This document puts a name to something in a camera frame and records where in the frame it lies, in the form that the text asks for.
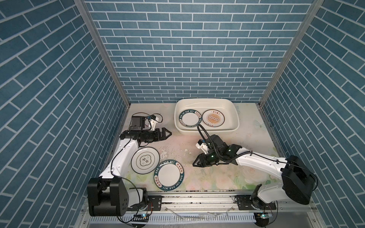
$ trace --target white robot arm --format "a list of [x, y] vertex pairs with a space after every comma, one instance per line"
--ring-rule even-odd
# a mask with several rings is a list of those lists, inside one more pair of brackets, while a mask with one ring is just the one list
[[[148, 120], [148, 129], [143, 129]], [[132, 116], [131, 126], [120, 135], [119, 144], [111, 162], [97, 178], [91, 178], [87, 185], [89, 214], [91, 216], [122, 216], [127, 209], [136, 205], [138, 209], [147, 205], [145, 188], [127, 190], [123, 180], [133, 155], [142, 142], [151, 143], [166, 140], [171, 132], [166, 128], [155, 128], [158, 117]]]
[[251, 196], [252, 204], [256, 208], [263, 209], [263, 206], [272, 201], [289, 198], [300, 204], [309, 204], [315, 181], [318, 179], [298, 157], [268, 156], [239, 145], [228, 146], [217, 135], [208, 136], [208, 139], [202, 134], [201, 136], [203, 139], [198, 141], [196, 147], [204, 153], [198, 155], [193, 166], [207, 167], [232, 163], [264, 171], [279, 180], [269, 185], [256, 186]]

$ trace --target blue tile wall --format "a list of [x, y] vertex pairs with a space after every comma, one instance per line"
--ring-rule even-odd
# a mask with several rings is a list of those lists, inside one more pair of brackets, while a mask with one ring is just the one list
[[0, 227], [73, 227], [124, 111], [73, 0], [0, 1]]
[[325, 0], [264, 110], [285, 154], [320, 184], [327, 227], [364, 227], [365, 4]]
[[86, 2], [131, 102], [161, 103], [258, 102], [312, 0]]

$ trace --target aluminum frame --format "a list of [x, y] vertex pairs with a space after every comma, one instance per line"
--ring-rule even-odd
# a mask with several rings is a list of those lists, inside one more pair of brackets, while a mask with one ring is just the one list
[[123, 101], [125, 102], [126, 106], [129, 108], [130, 107], [130, 102], [129, 99], [127, 97], [127, 94], [125, 93], [122, 83], [119, 80], [118, 74], [115, 71], [115, 68], [112, 64], [112, 61], [110, 60], [110, 57], [108, 55], [107, 50], [105, 49], [105, 46], [101, 40], [101, 37], [96, 29], [96, 26], [91, 18], [91, 14], [86, 6], [86, 3], [84, 0], [74, 0], [76, 7], [78, 9], [78, 11], [80, 12], [81, 17], [83, 18], [86, 27], [88, 28], [90, 35], [97, 47], [97, 49], [99, 50], [99, 53], [105, 63], [105, 65], [108, 68], [108, 71], [123, 99]]
[[[238, 194], [252, 194], [252, 191], [245, 190], [228, 190], [228, 191], [199, 191], [199, 192], [149, 192], [149, 195], [161, 195], [161, 211], [156, 211], [160, 215], [168, 215], [174, 213], [193, 213], [197, 216], [202, 213], [226, 213], [229, 216], [238, 213], [261, 212], [262, 210], [239, 210], [234, 202], [234, 196]], [[301, 205], [294, 201], [279, 201], [279, 212], [307, 212], [308, 218], [311, 220], [313, 228], [324, 228], [318, 210], [311, 202], [309, 205]], [[88, 205], [85, 202], [80, 213], [81, 219], [75, 225], [75, 228], [86, 228], [89, 224], [90, 215], [88, 213]]]
[[285, 52], [283, 59], [279, 63], [273, 78], [269, 82], [263, 96], [260, 98], [260, 101], [258, 102], [260, 106], [263, 106], [265, 102], [267, 101], [271, 91], [273, 90], [275, 84], [281, 77], [281, 74], [283, 73], [285, 67], [287, 66], [290, 58], [294, 54], [296, 48], [298, 47], [300, 41], [302, 40], [303, 36], [305, 35], [307, 29], [309, 28], [309, 25], [312, 23], [314, 16], [317, 14], [319, 8], [321, 7], [324, 0], [314, 0], [311, 6], [309, 7], [306, 16], [304, 17], [302, 23], [300, 24], [296, 34], [293, 37], [292, 42], [289, 45], [288, 50]]
[[123, 127], [124, 127], [124, 123], [125, 123], [126, 118], [127, 118], [127, 115], [128, 115], [128, 111], [129, 111], [129, 107], [127, 107], [126, 110], [124, 111], [124, 115], [122, 117], [122, 120], [120, 121], [120, 125], [118, 127], [118, 130], [116, 132], [116, 136], [115, 136], [114, 141], [113, 141], [113, 145], [112, 145], [112, 147], [109, 150], [107, 159], [105, 160], [103, 169], [101, 171], [105, 170], [105, 168], [107, 167], [107, 165], [109, 164], [109, 162], [112, 160], [112, 156], [114, 155], [113, 152], [114, 152], [114, 150], [116, 150], [116, 148], [118, 146], [119, 136], [122, 133], [122, 130], [123, 130]]
[[262, 120], [264, 121], [265, 127], [266, 127], [266, 129], [267, 129], [267, 131], [268, 131], [268, 133], [270, 135], [271, 140], [274, 143], [274, 146], [275, 146], [275, 148], [277, 150], [277, 153], [278, 153], [279, 157], [283, 157], [283, 158], [286, 157], [285, 156], [285, 152], [284, 152], [283, 148], [281, 147], [281, 145], [279, 143], [279, 140], [277, 139], [277, 136], [276, 136], [276, 134], [274, 132], [274, 129], [271, 126], [268, 118], [266, 117], [266, 113], [265, 113], [264, 109], [262, 108], [261, 105], [258, 105], [258, 104], [256, 104], [256, 107], [258, 109], [258, 112], [261, 115]]

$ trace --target plate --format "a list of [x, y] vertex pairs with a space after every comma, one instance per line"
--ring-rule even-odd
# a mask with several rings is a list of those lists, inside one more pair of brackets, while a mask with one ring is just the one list
[[211, 127], [219, 127], [224, 123], [224, 115], [218, 110], [209, 109], [203, 113], [203, 122]]
[[183, 166], [175, 160], [163, 161], [156, 167], [153, 179], [159, 189], [172, 191], [183, 182]]
[[194, 109], [188, 109], [180, 113], [179, 121], [185, 127], [196, 127], [201, 122], [201, 114]]
[[152, 172], [160, 162], [160, 155], [152, 147], [139, 149], [132, 157], [131, 165], [133, 171], [138, 174]]

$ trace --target white plastic basin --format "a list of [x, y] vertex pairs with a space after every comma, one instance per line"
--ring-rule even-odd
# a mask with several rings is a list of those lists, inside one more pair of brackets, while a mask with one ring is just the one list
[[209, 109], [215, 109], [223, 113], [224, 123], [219, 127], [208, 126], [203, 121], [200, 123], [210, 135], [217, 133], [231, 133], [236, 131], [239, 127], [238, 113], [234, 104], [230, 100], [222, 98], [182, 99], [176, 103], [174, 121], [175, 127], [183, 135], [199, 135], [197, 127], [189, 128], [182, 125], [179, 121], [180, 113], [187, 109], [194, 109], [201, 115]]

